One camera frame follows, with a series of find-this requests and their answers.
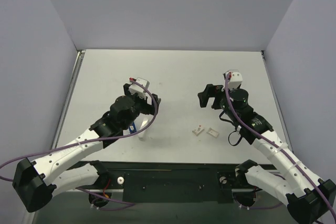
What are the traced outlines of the white stapler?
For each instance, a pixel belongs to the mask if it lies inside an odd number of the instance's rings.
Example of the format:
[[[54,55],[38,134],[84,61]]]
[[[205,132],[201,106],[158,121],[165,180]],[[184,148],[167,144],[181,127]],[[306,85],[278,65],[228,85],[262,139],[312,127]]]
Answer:
[[[141,122],[141,125],[140,125],[140,128],[139,128],[139,134],[138,134],[138,139],[140,141],[144,141],[144,135],[145,135],[145,132],[146,132],[146,127],[148,126],[150,122],[150,118],[145,116],[143,119],[142,119],[142,122]]]

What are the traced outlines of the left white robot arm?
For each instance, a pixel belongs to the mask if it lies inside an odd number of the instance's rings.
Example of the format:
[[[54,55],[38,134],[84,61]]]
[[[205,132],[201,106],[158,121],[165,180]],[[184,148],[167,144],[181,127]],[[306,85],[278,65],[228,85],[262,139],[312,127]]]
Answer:
[[[103,189],[112,176],[100,161],[74,168],[85,157],[126,138],[127,130],[140,115],[157,116],[160,98],[148,91],[149,82],[131,78],[123,86],[124,95],[116,98],[103,116],[68,144],[30,161],[24,157],[15,170],[13,188],[28,212],[46,206],[53,197],[81,186]]]

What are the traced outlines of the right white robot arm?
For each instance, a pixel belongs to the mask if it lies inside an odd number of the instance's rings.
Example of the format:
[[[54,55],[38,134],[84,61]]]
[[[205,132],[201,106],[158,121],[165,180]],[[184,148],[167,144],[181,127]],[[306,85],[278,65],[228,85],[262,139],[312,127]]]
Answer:
[[[249,159],[235,169],[237,185],[256,186],[277,198],[297,223],[317,222],[328,211],[335,215],[335,183],[323,180],[293,154],[270,123],[248,104],[246,90],[208,84],[197,96],[202,108],[214,98],[212,109],[222,110],[240,138],[260,151],[279,172],[272,174]]]

